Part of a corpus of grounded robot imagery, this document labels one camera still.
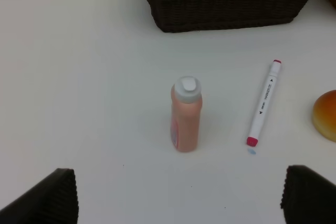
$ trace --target bread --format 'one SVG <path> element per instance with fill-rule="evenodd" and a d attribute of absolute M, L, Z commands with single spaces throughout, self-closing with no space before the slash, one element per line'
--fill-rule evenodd
<path fill-rule="evenodd" d="M 336 142 L 336 90 L 320 96 L 313 108 L 313 124 L 327 139 Z"/>

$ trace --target white marker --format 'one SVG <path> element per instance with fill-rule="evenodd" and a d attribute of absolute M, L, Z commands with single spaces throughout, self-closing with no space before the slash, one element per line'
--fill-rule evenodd
<path fill-rule="evenodd" d="M 250 132 L 248 133 L 247 145 L 249 146 L 254 147 L 258 143 L 259 135 L 261 129 L 263 128 L 262 126 L 264 125 L 267 108 L 274 91 L 275 83 L 277 82 L 280 67 L 281 61 L 274 60 L 269 75 L 266 78 L 265 86 L 261 93 L 256 113 L 253 117 Z"/>

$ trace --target white table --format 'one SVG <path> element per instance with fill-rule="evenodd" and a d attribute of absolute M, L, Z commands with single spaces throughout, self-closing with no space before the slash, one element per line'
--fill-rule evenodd
<path fill-rule="evenodd" d="M 0 208 L 75 169 L 79 223 L 285 223 L 288 165 L 336 182 L 336 144 L 312 126 L 336 80 L 336 11 L 310 0 L 287 25 L 165 34 L 146 0 L 0 0 Z M 256 155 L 245 144 L 283 62 Z M 170 88 L 203 85 L 199 148 L 170 141 Z"/>

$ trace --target pink bottle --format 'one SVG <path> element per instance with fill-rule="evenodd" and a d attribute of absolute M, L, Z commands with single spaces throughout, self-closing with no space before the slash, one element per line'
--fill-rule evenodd
<path fill-rule="evenodd" d="M 171 91 L 171 138 L 180 152 L 191 152 L 197 147 L 199 120 L 202 108 L 200 82 L 191 76 L 178 79 Z"/>

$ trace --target ink stain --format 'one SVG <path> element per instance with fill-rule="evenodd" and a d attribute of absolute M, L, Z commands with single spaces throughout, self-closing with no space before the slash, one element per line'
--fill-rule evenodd
<path fill-rule="evenodd" d="M 253 155 L 256 155 L 257 153 L 254 151 L 254 149 L 247 149 L 247 151 L 250 153 L 250 154 L 253 154 Z"/>

